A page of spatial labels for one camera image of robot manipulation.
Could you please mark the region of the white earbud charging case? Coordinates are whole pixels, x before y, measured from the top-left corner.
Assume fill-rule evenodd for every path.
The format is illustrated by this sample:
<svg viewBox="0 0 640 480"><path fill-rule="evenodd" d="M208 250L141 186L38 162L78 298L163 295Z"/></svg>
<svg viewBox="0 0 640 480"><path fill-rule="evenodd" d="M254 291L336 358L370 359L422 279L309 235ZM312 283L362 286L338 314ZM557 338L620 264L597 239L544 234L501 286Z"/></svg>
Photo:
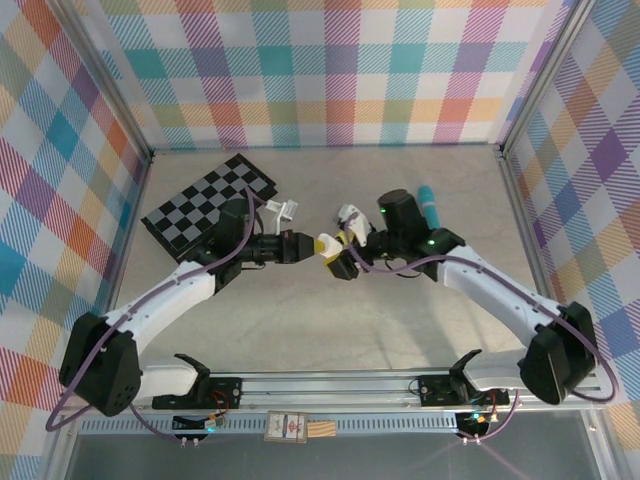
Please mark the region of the white earbud charging case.
<svg viewBox="0 0 640 480"><path fill-rule="evenodd" d="M325 259L341 253L344 249L343 245L327 233L321 233L317 238L320 238L325 244L325 251L320 255Z"/></svg>

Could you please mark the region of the teal marker pen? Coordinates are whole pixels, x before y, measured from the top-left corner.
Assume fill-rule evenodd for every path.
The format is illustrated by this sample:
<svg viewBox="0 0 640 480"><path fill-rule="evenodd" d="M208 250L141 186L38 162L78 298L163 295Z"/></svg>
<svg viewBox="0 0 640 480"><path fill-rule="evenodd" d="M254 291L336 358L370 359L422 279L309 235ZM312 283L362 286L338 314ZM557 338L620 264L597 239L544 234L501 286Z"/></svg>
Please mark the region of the teal marker pen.
<svg viewBox="0 0 640 480"><path fill-rule="evenodd" d="M423 216L430 229L436 230L441 227L437 211L435 195L430 186L423 185L418 188L417 202L421 207Z"/></svg>

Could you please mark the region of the black grey folding chessboard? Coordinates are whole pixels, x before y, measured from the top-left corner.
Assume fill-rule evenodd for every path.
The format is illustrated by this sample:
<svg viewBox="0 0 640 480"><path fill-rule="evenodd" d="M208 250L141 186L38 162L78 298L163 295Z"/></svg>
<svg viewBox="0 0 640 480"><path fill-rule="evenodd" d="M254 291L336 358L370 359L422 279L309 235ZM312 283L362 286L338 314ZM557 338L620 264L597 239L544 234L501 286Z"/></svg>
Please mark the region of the black grey folding chessboard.
<svg viewBox="0 0 640 480"><path fill-rule="evenodd" d="M224 204L249 188L261 200L277 194L276 182L238 153L142 218L169 256L179 262L218 222Z"/></svg>

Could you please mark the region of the small label card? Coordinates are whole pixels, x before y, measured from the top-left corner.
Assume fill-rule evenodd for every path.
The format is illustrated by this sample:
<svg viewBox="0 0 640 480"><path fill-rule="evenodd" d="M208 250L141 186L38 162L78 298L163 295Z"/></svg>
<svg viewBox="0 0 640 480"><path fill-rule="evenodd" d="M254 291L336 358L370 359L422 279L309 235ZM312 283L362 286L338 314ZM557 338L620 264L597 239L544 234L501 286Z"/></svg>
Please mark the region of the small label card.
<svg viewBox="0 0 640 480"><path fill-rule="evenodd" d="M307 423L307 413L269 411L266 416L264 440L304 444L308 436Z"/></svg>

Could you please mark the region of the aluminium side rail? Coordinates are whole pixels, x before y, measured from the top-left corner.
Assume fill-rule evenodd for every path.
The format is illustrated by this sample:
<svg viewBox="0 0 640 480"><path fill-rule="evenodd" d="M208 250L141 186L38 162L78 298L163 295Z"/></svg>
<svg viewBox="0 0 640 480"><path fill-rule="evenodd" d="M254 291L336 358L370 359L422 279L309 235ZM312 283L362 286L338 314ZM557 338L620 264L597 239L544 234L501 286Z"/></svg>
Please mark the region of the aluminium side rail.
<svg viewBox="0 0 640 480"><path fill-rule="evenodd" d="M127 197L127 209L123 211L122 216L122 219L125 220L122 225L122 233L118 234L115 238L115 261L113 262L111 277L109 278L105 292L105 311L111 310L115 306L118 298L154 157L155 151L153 149L143 157L141 160L139 181Z"/></svg>
<svg viewBox="0 0 640 480"><path fill-rule="evenodd" d="M495 154L534 281L534 287L531 292L528 293L528 296L531 299L536 298L537 300L543 300L544 298L554 299L554 294L551 292L550 283L543 265L541 251L537 244L537 238L529 222L524 200L518 190L515 174L512 171L510 163L499 149L495 151Z"/></svg>

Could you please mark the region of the long aluminium mounting rail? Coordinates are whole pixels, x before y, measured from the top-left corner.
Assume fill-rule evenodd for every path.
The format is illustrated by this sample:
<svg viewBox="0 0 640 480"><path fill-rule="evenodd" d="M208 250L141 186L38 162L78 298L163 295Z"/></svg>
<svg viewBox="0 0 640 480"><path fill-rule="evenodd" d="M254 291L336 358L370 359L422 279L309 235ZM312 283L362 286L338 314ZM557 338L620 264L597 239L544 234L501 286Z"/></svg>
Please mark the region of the long aluminium mounting rail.
<svg viewBox="0 0 640 480"><path fill-rule="evenodd" d="M416 389L415 380L422 375L446 375L442 369L372 370L372 371L308 371L265 373L211 373L213 377L240 377L242 397L240 412L292 411L304 413L358 413L364 414L401 411L467 412L478 408L461 406L423 407L420 398L409 392ZM156 378L145 382L137 398L136 406L152 408L154 397L183 393L186 386L184 367L163 367ZM517 404L529 410L549 410L550 405L538 400L523 387L481 386L506 391L510 404L497 406L497 411L509 410L515 393Z"/></svg>

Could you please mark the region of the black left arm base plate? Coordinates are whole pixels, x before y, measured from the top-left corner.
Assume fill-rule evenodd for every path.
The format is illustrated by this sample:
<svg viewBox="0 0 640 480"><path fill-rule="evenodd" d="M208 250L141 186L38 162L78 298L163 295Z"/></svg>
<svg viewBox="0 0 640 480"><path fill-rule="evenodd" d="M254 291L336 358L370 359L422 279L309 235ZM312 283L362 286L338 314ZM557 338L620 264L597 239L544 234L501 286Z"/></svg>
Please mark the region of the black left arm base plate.
<svg viewBox="0 0 640 480"><path fill-rule="evenodd" d="M154 397L155 410L228 410L238 409L242 397L240 377L208 377L197 380L184 395Z"/></svg>

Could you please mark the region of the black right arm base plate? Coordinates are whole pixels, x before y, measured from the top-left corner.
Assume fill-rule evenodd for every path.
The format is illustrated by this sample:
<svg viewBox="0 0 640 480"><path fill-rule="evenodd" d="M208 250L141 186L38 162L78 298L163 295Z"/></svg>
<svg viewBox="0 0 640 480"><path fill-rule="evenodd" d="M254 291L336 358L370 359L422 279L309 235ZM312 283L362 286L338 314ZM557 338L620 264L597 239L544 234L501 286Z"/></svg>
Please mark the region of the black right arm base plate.
<svg viewBox="0 0 640 480"><path fill-rule="evenodd" d="M506 391L477 390L462 377L451 375L422 375L417 378L418 393L423 407L435 406L507 406L510 397Z"/></svg>

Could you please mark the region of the aluminium frame post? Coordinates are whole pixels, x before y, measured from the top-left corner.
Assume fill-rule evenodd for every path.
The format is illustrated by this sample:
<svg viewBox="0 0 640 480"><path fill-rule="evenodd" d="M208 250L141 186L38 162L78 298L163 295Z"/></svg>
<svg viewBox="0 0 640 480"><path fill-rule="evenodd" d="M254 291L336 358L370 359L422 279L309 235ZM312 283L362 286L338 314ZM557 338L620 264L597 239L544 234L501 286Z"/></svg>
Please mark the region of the aluminium frame post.
<svg viewBox="0 0 640 480"><path fill-rule="evenodd" d="M50 0L51 7L58 8L57 16L64 26L72 44L77 49L87 70L107 102L120 121L124 132L132 140L134 147L141 156L150 163L153 150L144 138L133 113L129 109L123 94L118 88L115 78L111 74L99 50L95 47L87 32L80 15L72 5L71 0Z"/></svg>
<svg viewBox="0 0 640 480"><path fill-rule="evenodd" d="M522 87L507 115L505 124L496 140L501 157L509 159L520 137L532 121L535 110L552 80L562 66L583 24L588 19L597 0L562 0L558 13L552 20Z"/></svg>

